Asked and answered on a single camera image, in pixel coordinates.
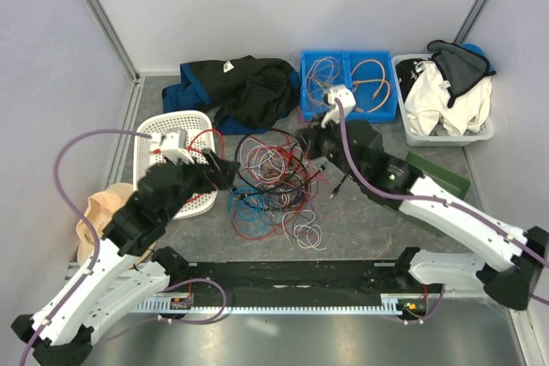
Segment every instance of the gray floor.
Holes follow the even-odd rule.
[[[109,335],[142,321],[123,318]],[[233,315],[207,326],[153,322],[94,347],[86,366],[523,366],[508,315],[445,299],[422,326],[362,315]]]
[[[177,77],[147,78],[136,126],[161,113],[161,89]],[[295,115],[277,127],[296,128]],[[378,124],[385,149],[405,157],[410,150],[400,122]],[[228,137],[232,154],[240,138]],[[469,177],[460,148],[419,148],[414,151],[443,167]],[[131,181],[131,154],[123,180]],[[406,246],[432,251],[459,252],[464,248],[438,237],[369,201],[352,183],[334,200],[332,188],[341,179],[334,167],[326,170],[329,184],[314,200],[321,215],[327,250],[302,250],[284,237],[260,242],[238,237],[228,219],[226,195],[202,216],[172,222],[159,244],[171,245],[189,261],[307,260],[395,258]],[[467,200],[478,206],[473,190]],[[128,315],[110,335],[142,321]],[[521,351],[509,312],[496,305],[446,298],[436,316],[425,325],[404,327],[363,315],[232,315],[207,326],[168,326],[153,322],[109,343],[99,342],[86,366],[200,365],[200,366],[522,366]]]
[[[177,83],[178,76],[148,77],[136,116],[136,128],[149,117],[162,113],[161,90]],[[294,111],[280,120],[276,127],[293,131],[298,126]],[[383,135],[385,150],[405,158],[412,150],[446,169],[470,179],[465,154],[460,147],[415,147],[406,144],[400,120],[375,124]],[[241,136],[226,138],[226,156],[232,156]],[[272,141],[275,134],[263,139]],[[128,151],[123,181],[132,180],[133,146]],[[323,229],[322,246],[327,249],[303,250],[296,243],[289,244],[283,236],[259,242],[246,241],[237,236],[226,210],[227,193],[219,193],[214,207],[207,213],[171,222],[167,233],[159,240],[159,247],[170,245],[190,261],[249,261],[249,260],[317,260],[317,259],[376,259],[396,258],[407,246],[420,246],[433,252],[462,252],[464,247],[453,239],[433,234],[390,210],[369,201],[356,185],[345,183],[333,199],[329,194],[342,174],[334,166],[325,171],[329,183],[321,183],[313,201],[319,211],[317,223]],[[474,188],[466,199],[478,206]]]

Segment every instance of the green box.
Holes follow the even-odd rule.
[[[440,187],[444,190],[450,192],[455,197],[462,200],[465,199],[465,195],[471,187],[471,182],[469,182],[465,177],[456,175],[452,171],[447,171],[442,166],[435,165],[429,160],[424,159],[418,154],[412,152],[408,153],[406,161],[410,165],[422,170],[428,177],[437,182],[438,185],[440,185]]]

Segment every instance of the white plastic bin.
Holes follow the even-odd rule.
[[[406,134],[406,142],[410,146],[466,146],[474,141],[486,141],[494,136],[494,127],[490,117],[486,119],[484,124],[480,126],[480,132],[476,135],[467,136],[420,136],[412,132],[412,126],[406,116],[406,109],[404,108],[404,100],[402,99],[402,93],[398,76],[396,74],[396,65],[403,60],[407,59],[423,59],[429,58],[431,54],[417,54],[417,55],[399,55],[392,59],[393,72],[396,79],[396,91],[398,92],[398,106],[401,110],[402,122],[404,123],[404,132]]]
[[[150,134],[153,132],[165,133],[171,129],[185,129],[187,131],[186,144],[189,145],[200,132],[212,129],[212,123],[208,116],[200,111],[175,111],[150,117],[141,123],[137,131]],[[193,147],[198,150],[209,147],[215,151],[214,134],[209,132],[198,136],[198,139],[193,143]],[[206,163],[206,160],[202,157],[198,157],[198,161]],[[136,137],[134,143],[134,188],[137,188],[137,182],[145,176],[149,166],[164,162],[166,161],[159,154],[150,153],[149,139]],[[216,197],[217,191],[202,195],[194,194],[191,199],[195,198],[195,200],[187,201],[174,219],[191,218],[206,213],[214,205]]]

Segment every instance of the clothing label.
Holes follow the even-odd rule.
[[[421,73],[425,70],[425,65],[423,64],[423,62],[420,62],[420,63],[414,62],[414,63],[415,63],[416,72]]]
[[[228,72],[229,70],[234,69],[234,66],[232,66],[232,63],[230,60],[227,60],[225,64],[223,65],[223,73]]]
[[[440,85],[438,85],[442,90],[446,90],[448,87],[450,87],[449,81],[443,81]]]

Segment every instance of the wire bundle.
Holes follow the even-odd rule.
[[[233,228],[247,240],[284,234],[289,242],[296,239],[302,249],[323,250],[319,248],[322,229],[314,223],[317,216],[311,200],[325,166],[318,170],[304,160],[303,151],[287,132],[273,131],[284,135],[286,143],[268,145],[247,135],[237,146],[235,160],[243,166],[238,175],[247,186],[229,196]]]
[[[387,85],[387,93],[385,94],[385,97],[383,98],[382,102],[379,105],[377,105],[376,107],[374,107],[374,108],[372,108],[372,109],[370,109],[366,112],[366,113],[373,113],[374,111],[377,111],[381,107],[383,107],[383,105],[385,105],[385,103],[389,99],[389,96],[390,96],[390,93],[391,93],[391,85],[387,81],[387,79],[385,79],[385,67],[383,66],[383,64],[381,62],[379,62],[376,59],[366,59],[366,60],[363,60],[362,62],[359,62],[353,68],[353,71],[351,71],[351,79],[354,76],[354,72],[356,72],[356,70],[365,63],[376,63],[381,68],[381,73],[382,73],[381,79],[367,79],[367,80],[362,80],[362,81],[353,81],[353,93],[356,93],[359,90],[360,85],[364,85],[364,84],[367,84],[367,83],[379,82],[379,87],[374,92],[374,94],[372,94],[372,96],[371,96],[371,99],[374,100],[378,96],[379,92],[381,92],[381,89],[383,88],[383,85]],[[356,111],[363,111],[362,109],[360,109],[358,107],[356,107],[355,110]]]
[[[322,96],[324,90],[334,85],[334,81],[338,78],[340,72],[340,63],[335,57],[323,57],[313,62],[305,77],[305,92],[308,100],[314,106],[326,106],[324,102],[315,99],[313,95],[321,91],[320,95]]]

